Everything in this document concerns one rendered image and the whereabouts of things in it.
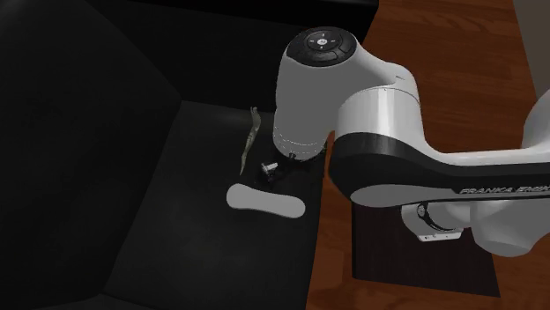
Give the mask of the white flat oblong object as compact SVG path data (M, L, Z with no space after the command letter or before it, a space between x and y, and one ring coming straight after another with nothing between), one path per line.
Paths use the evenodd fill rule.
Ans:
M236 210L258 210L285 218L299 218L306 210L300 198L264 192L240 183L228 189L226 199Z

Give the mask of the slim grey-green utensil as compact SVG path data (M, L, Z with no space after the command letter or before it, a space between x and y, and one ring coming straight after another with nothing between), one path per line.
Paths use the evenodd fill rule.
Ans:
M258 133L260 127L261 127L261 122L262 122L261 121L261 116L257 111L257 107L251 107L250 108L250 114L251 114L251 119L252 119L252 126L251 126L251 129L250 129L249 134L247 136L247 140L246 140L244 150L242 152L240 173L243 173L243 170L246 166L246 160L247 160L249 150L252 147L252 145L253 145L253 143L256 139L257 133Z

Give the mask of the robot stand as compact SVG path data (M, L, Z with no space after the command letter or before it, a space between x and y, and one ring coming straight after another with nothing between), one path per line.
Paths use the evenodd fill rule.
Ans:
M353 277L360 280L482 296L501 296L493 256L467 229L457 240L420 241L400 208L353 204Z

